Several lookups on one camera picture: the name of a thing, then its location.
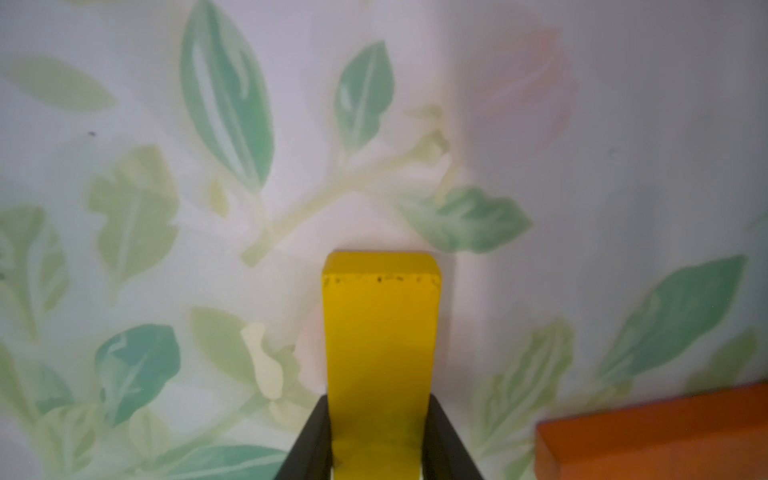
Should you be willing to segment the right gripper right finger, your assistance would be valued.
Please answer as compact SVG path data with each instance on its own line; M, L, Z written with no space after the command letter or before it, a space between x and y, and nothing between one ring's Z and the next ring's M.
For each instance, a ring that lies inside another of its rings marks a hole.
M434 394L429 398L425 422L422 474L425 480L483 479Z

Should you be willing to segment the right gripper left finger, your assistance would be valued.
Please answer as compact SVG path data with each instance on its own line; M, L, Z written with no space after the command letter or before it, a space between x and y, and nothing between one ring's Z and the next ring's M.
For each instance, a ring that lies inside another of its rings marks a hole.
M280 467L276 480L330 480L331 419L326 395L321 396Z

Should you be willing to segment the long yellow block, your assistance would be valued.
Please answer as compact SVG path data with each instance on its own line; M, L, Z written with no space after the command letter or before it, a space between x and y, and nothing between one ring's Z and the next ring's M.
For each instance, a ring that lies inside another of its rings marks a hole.
M336 251L322 272L333 476L417 479L442 277L422 252Z

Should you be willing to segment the orange block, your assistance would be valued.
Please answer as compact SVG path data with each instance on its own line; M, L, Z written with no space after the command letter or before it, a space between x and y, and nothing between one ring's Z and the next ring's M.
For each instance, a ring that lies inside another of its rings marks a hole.
M764 479L767 385L542 422L538 479Z

